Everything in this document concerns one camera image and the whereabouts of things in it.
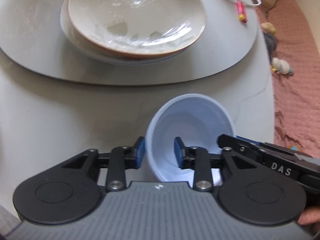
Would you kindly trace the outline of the person's hand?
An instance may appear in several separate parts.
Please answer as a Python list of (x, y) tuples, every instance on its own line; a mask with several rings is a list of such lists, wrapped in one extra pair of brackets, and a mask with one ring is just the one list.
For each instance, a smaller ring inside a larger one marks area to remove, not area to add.
[(298, 224), (299, 225), (311, 225), (311, 224), (319, 224), (320, 222), (320, 207), (309, 207), (303, 211), (301, 214)]

